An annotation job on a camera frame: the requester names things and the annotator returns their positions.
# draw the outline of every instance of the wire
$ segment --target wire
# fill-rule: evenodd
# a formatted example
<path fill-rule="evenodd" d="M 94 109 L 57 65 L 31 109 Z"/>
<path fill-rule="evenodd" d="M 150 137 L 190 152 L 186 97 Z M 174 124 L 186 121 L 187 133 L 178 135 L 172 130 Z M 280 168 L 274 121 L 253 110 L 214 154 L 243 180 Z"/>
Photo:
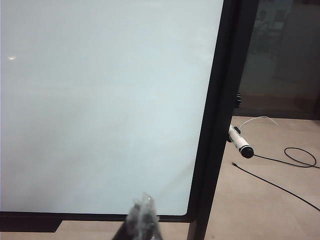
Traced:
<path fill-rule="evenodd" d="M 276 121 L 274 121 L 273 119 L 271 119 L 271 118 L 268 117 L 268 116 L 257 116 L 257 117 L 251 118 L 251 119 L 245 121 L 244 123 L 242 123 L 242 124 L 240 125 L 239 129 L 241 129 L 245 124 L 251 122 L 252 120 L 261 119 L 261 118 L 270 119 L 275 125 L 278 126 L 278 123 L 276 123 Z"/>
<path fill-rule="evenodd" d="M 303 152 L 309 154 L 309 155 L 313 158 L 314 164 L 309 164 L 309 163 L 307 163 L 307 162 L 299 161 L 298 159 L 294 158 L 293 156 L 291 156 L 291 155 L 289 155 L 289 154 L 287 153 L 287 150 L 288 150 L 288 149 L 296 149 L 296 150 L 300 150 L 300 151 L 303 151 Z M 299 147 L 286 147 L 286 148 L 284 149 L 284 154 L 285 154 L 288 158 L 292 159 L 293 161 L 296 161 L 296 162 L 298 162 L 298 163 L 304 164 L 304 165 L 306 165 L 306 166 L 297 165 L 297 164 L 290 163 L 290 162 L 287 162 L 287 161 L 282 161 L 282 160 L 274 159 L 274 158 L 271 158 L 271 157 L 260 156 L 260 155 L 258 155 L 258 154 L 254 154 L 254 156 L 256 156 L 256 157 L 258 157 L 258 158 L 262 158 L 262 159 L 267 159 L 267 160 L 275 161 L 275 162 L 278 162 L 278 163 L 288 164 L 288 165 L 295 166 L 295 167 L 299 167 L 299 168 L 312 168 L 312 167 L 313 167 L 313 168 L 320 169 L 320 167 L 316 166 L 316 164 L 317 164 L 317 159 L 316 159 L 316 157 L 315 157 L 314 155 L 312 155 L 310 152 L 308 152 L 307 150 L 304 150 L 304 149 L 299 148 Z"/>
<path fill-rule="evenodd" d="M 278 189 L 281 189 L 281 190 L 287 192 L 288 194 L 291 194 L 291 195 L 295 196 L 296 198 L 304 201 L 306 204 L 309 204 L 311 207 L 315 208 L 316 210 L 318 210 L 318 211 L 320 212 L 320 208 L 316 207 L 316 206 L 313 205 L 311 202 L 308 202 L 307 200 L 304 200 L 302 197 L 294 194 L 293 192 L 291 192 L 291 191 L 289 191 L 289 190 L 287 190 L 287 189 L 285 189 L 285 188 L 283 188 L 283 187 L 281 187 L 281 186 L 278 186 L 278 185 L 276 185 L 276 184 L 274 184 L 274 183 L 272 183 L 272 182 L 270 182 L 270 181 L 268 181 L 268 180 L 266 180 L 266 179 L 264 179 L 264 178 L 262 178 L 262 177 L 260 177 L 260 176 L 257 176 L 257 175 L 255 175 L 255 174 L 253 174 L 253 173 L 251 173 L 251 172 L 243 169 L 242 167 L 239 167 L 235 162 L 232 162 L 232 165 L 235 166 L 235 167 L 237 167 L 238 169 L 246 172 L 247 174 L 250 174 L 250 175 L 252 175 L 252 176 L 254 176 L 254 177 L 256 177 L 256 178 L 258 178 L 258 179 L 260 179 L 260 180 L 262 180 L 262 181 L 264 181 L 264 182 L 266 182 L 266 183 L 268 183 L 268 184 L 271 184 L 272 186 L 277 187 Z"/>

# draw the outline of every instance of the white cable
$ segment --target white cable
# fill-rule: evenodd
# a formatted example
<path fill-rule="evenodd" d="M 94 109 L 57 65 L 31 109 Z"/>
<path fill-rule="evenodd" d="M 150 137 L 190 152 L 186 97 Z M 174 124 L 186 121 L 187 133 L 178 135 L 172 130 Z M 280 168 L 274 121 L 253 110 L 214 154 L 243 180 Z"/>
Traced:
<path fill-rule="evenodd" d="M 244 123 L 242 123 L 242 124 L 240 125 L 239 129 L 241 129 L 241 128 L 243 127 L 243 125 L 249 123 L 250 121 L 255 120 L 255 119 L 261 119 L 261 118 L 270 119 L 272 122 L 274 122 L 275 125 L 278 126 L 278 123 L 276 123 L 273 119 L 271 119 L 271 118 L 268 117 L 268 116 L 257 116 L 257 117 L 251 118 L 251 119 L 245 121 Z"/>

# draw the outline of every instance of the black stand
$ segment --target black stand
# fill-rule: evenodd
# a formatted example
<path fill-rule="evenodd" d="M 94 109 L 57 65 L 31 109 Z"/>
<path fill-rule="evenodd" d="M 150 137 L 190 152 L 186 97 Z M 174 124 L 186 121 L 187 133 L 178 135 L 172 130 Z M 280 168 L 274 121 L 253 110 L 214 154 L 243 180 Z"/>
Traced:
<path fill-rule="evenodd" d="M 62 220 L 45 217 L 0 217 L 0 232 L 54 233 Z"/>
<path fill-rule="evenodd" d="M 210 83 L 217 80 L 221 80 L 221 82 L 215 82 L 214 86 L 209 84 L 208 90 L 210 92 L 210 88 L 217 87 L 220 84 L 220 89 L 222 89 L 220 96 L 222 99 L 218 101 L 219 104 L 216 106 L 218 111 L 215 112 L 215 121 L 211 122 L 216 127 L 213 128 L 211 147 L 206 157 L 207 161 L 204 168 L 205 172 L 203 173 L 204 180 L 201 185 L 197 214 L 195 220 L 189 225 L 187 240 L 205 239 L 226 143 L 221 139 L 215 140 L 214 136 L 223 135 L 223 133 L 219 132 L 221 130 L 226 130 L 224 131 L 226 133 L 228 132 L 227 129 L 231 122 L 258 5 L 259 0 L 233 0 L 224 1 L 223 3 L 219 34 L 210 76 Z"/>

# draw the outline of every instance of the white cylindrical device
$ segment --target white cylindrical device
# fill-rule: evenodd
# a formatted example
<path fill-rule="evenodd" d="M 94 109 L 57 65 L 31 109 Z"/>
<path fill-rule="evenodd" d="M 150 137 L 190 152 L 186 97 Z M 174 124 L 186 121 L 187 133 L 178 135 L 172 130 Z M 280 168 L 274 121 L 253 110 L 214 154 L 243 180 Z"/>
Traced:
<path fill-rule="evenodd" d="M 255 154 L 254 149 L 247 143 L 247 141 L 240 135 L 239 132 L 232 125 L 230 125 L 229 139 L 231 142 L 233 142 L 234 146 L 239 150 L 241 155 L 246 159 L 249 159 Z"/>

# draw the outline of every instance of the glass window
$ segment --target glass window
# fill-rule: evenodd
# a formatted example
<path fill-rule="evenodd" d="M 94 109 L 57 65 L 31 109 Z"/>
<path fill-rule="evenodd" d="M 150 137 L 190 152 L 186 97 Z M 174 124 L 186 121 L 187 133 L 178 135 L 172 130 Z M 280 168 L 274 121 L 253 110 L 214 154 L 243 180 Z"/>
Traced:
<path fill-rule="evenodd" d="M 236 115 L 320 119 L 320 2 L 260 0 Z"/>

